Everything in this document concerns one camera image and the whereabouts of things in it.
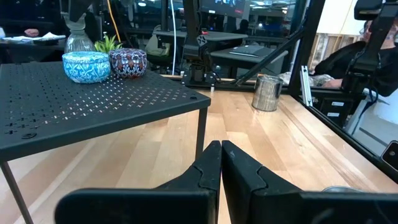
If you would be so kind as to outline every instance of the perforated tabletop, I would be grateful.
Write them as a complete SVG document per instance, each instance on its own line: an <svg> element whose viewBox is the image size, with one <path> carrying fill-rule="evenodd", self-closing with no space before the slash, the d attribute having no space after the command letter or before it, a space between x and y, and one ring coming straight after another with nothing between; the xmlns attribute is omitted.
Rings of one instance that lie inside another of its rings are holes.
<svg viewBox="0 0 398 224"><path fill-rule="evenodd" d="M206 108L210 99L154 72L78 84L62 62L0 68L0 162Z"/></svg>

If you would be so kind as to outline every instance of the blue ceramic jar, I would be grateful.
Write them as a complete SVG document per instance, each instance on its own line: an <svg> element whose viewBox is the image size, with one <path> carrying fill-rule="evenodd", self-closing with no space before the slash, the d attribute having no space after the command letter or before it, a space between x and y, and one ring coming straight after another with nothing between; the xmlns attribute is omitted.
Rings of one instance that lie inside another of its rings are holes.
<svg viewBox="0 0 398 224"><path fill-rule="evenodd" d="M109 56L101 52L70 52L62 61L67 76L77 83L102 82L111 73Z"/></svg>

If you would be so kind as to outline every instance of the red patterned jar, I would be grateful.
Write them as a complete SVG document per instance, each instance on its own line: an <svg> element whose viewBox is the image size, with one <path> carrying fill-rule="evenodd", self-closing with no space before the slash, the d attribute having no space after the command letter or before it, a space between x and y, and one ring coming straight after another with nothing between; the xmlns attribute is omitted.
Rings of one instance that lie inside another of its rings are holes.
<svg viewBox="0 0 398 224"><path fill-rule="evenodd" d="M139 49L112 50L109 60L112 72L122 78L141 77L147 69L147 54Z"/></svg>

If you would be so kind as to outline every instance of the paper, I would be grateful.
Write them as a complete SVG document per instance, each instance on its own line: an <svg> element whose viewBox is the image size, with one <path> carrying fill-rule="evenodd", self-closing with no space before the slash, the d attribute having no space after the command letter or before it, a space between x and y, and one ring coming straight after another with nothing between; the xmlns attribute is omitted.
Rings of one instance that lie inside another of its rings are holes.
<svg viewBox="0 0 398 224"><path fill-rule="evenodd" d="M25 36L18 36L18 37L5 37L2 38L3 40L12 40L12 41L33 41L33 40L59 40L66 38L65 35L54 35L51 32L45 34L43 37L25 37Z"/></svg>

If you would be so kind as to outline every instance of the computer screen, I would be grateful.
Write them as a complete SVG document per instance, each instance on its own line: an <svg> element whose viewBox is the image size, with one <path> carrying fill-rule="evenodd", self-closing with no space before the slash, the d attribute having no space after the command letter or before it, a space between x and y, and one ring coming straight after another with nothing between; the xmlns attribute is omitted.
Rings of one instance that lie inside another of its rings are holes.
<svg viewBox="0 0 398 224"><path fill-rule="evenodd" d="M242 18L246 0L202 0L201 9L210 14Z"/></svg>

